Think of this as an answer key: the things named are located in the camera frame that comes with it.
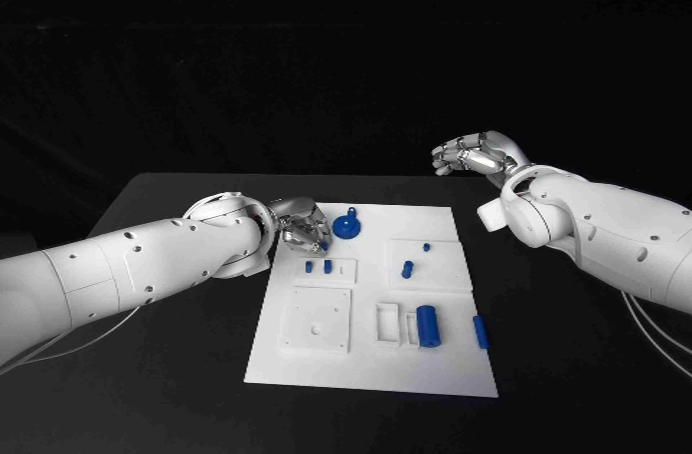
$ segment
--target table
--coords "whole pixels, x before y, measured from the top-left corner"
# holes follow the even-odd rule
[[[686,378],[647,345],[620,294],[566,255],[530,249],[507,229],[486,232],[476,208],[497,195],[486,179],[141,174],[91,235],[180,216],[223,191],[264,202],[307,195],[452,207],[499,399],[245,384],[265,271],[145,306],[93,346],[3,376],[0,452],[660,451],[686,441]],[[646,306],[692,335],[689,316]]]

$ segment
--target black background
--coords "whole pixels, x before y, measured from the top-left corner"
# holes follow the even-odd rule
[[[141,172],[434,176],[434,146],[486,129],[692,204],[689,0],[1,0],[0,24],[0,217],[42,248]]]

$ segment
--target robotic arm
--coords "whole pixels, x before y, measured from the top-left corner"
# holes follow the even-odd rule
[[[692,314],[692,215],[624,187],[529,163],[499,132],[463,136],[432,151],[438,175],[484,174],[500,196],[478,207],[488,231],[507,226],[529,247],[565,252],[576,267],[647,301]]]
[[[268,269],[277,232],[292,250],[324,253],[328,223],[313,199],[265,206],[226,192],[202,199],[181,218],[0,260],[0,365],[34,344],[210,277]]]

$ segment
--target blue object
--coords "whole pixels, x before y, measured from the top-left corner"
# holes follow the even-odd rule
[[[483,318],[480,316],[473,317],[473,326],[476,327],[476,337],[478,338],[478,346],[481,349],[487,349],[486,326],[483,325]]]
[[[401,277],[403,279],[408,279],[411,277],[412,272],[414,272],[414,263],[411,261],[406,261],[403,263],[403,271],[401,271]]]
[[[437,313],[432,306],[421,306],[415,310],[418,320],[418,339],[421,347],[437,347],[439,342],[439,330],[437,328]]]
[[[340,216],[331,225],[334,236],[341,239],[353,239],[360,234],[360,221],[356,218],[356,208],[349,207],[346,216]]]

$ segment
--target blue round cap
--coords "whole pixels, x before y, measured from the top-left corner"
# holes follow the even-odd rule
[[[331,226],[334,236],[341,239],[353,239],[360,233],[360,221],[356,218],[356,208],[349,207],[346,216],[340,216],[334,220]]]

